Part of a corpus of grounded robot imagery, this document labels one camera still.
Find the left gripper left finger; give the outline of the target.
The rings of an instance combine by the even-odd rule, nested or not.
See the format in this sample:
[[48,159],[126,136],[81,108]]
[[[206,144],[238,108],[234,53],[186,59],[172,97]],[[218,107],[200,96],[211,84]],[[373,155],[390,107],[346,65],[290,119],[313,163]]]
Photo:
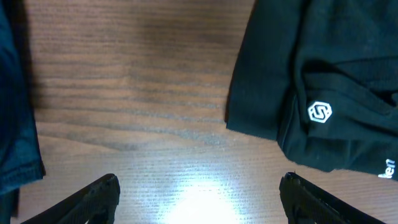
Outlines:
[[119,180],[106,174],[23,224],[113,224]]

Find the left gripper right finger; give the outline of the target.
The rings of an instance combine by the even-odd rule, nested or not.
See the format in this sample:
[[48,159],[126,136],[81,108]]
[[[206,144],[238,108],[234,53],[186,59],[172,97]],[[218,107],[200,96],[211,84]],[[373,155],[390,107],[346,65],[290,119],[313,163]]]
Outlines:
[[384,224],[294,172],[281,178],[279,190],[289,224]]

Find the black polo shirt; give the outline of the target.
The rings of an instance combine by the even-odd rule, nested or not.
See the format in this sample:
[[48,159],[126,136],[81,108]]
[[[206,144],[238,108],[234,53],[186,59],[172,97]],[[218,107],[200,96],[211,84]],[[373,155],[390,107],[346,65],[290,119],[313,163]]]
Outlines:
[[292,162],[397,179],[397,0],[256,1],[226,126]]

